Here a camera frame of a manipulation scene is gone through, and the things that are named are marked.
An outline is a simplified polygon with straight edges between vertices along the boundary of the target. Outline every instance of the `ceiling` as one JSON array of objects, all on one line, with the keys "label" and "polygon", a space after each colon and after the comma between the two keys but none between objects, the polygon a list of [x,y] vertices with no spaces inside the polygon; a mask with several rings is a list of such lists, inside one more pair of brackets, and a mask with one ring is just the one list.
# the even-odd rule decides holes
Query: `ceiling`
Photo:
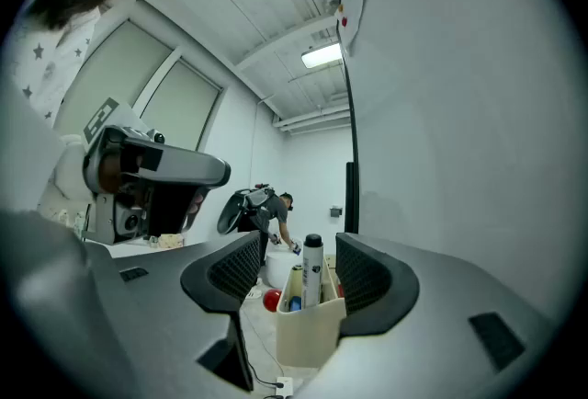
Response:
[{"label": "ceiling", "polygon": [[267,98],[267,105],[281,119],[346,103],[340,61],[307,69],[300,58],[309,49],[336,41],[335,22],[325,14],[325,0],[144,1],[205,46],[258,96]]}]

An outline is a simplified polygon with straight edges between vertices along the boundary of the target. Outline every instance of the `electrical outlet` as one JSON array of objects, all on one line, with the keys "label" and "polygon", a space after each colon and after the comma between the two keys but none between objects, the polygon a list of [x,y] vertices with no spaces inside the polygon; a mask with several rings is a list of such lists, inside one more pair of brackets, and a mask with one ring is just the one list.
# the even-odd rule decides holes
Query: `electrical outlet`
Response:
[{"label": "electrical outlet", "polygon": [[276,382],[284,384],[283,388],[276,388],[276,395],[281,395],[284,399],[294,395],[294,380],[285,376],[278,376]]}]

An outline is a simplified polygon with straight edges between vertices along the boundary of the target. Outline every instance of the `floor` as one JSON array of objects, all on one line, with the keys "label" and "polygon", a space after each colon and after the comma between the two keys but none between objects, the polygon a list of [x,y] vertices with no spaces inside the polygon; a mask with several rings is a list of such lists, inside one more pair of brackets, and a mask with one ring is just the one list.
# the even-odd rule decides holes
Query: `floor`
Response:
[{"label": "floor", "polygon": [[[265,267],[261,271],[262,284],[258,287],[265,293],[271,287],[267,285]],[[276,319],[264,306],[263,294],[256,300],[245,300],[240,311],[241,327],[249,361],[262,381],[274,382],[277,376],[289,376],[294,380],[294,392],[309,382],[318,372],[314,368],[293,368],[283,366],[276,361]],[[263,398],[275,393],[273,386],[254,382],[251,396]]]}]

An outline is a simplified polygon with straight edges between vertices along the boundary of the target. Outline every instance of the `ceiling light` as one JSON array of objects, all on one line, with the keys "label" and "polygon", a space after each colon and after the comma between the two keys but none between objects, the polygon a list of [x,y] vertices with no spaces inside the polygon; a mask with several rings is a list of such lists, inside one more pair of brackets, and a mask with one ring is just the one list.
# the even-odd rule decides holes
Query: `ceiling light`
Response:
[{"label": "ceiling light", "polygon": [[302,61],[307,69],[339,59],[341,59],[341,47],[338,42],[302,54]]}]

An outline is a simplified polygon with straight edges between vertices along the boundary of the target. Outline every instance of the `blue object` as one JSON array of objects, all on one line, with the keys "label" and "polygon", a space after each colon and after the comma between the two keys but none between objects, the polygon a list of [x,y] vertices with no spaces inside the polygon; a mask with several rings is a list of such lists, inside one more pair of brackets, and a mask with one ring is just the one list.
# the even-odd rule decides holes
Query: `blue object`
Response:
[{"label": "blue object", "polygon": [[292,296],[290,300],[290,312],[299,311],[302,309],[302,298],[300,296]]}]

